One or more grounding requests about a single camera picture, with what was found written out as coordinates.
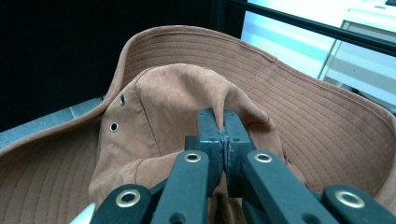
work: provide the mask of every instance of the black wall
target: black wall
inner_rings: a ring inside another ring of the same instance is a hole
[[[2,1],[0,132],[104,95],[131,36],[169,24],[210,28],[211,7],[210,0]],[[243,15],[228,13],[228,33],[239,37]]]

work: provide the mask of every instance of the suede fabric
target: suede fabric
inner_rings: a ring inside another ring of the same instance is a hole
[[[256,147],[275,152],[312,190],[352,185],[396,214],[388,111],[233,37],[170,26],[127,42],[94,110],[0,150],[0,222],[65,223],[123,184],[155,186],[207,107],[220,129],[223,108],[236,111]],[[223,177],[209,222],[244,223],[225,188]]]

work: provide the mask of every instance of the hat brim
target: hat brim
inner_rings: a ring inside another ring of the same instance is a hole
[[[0,151],[0,220],[72,220],[89,203],[101,114],[141,71],[171,63],[210,68],[241,88],[275,121],[288,160],[309,188],[352,185],[395,213],[396,119],[389,112],[236,38],[171,26],[127,42],[106,99],[93,111]]]

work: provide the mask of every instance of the bucket hat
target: bucket hat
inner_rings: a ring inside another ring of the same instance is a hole
[[[165,26],[126,43],[99,106],[0,150],[0,222],[66,223],[121,185],[155,186],[208,107],[219,129],[223,109],[235,111],[256,148],[274,152],[313,191],[351,185],[396,213],[388,111],[239,39]],[[209,220],[245,222],[224,179]]]

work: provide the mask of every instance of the blue surface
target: blue surface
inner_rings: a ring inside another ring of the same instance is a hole
[[[50,127],[76,119],[102,103],[102,98],[91,99],[79,105],[73,105],[39,119],[32,120],[0,133],[0,148],[3,148],[32,133],[38,133]]]

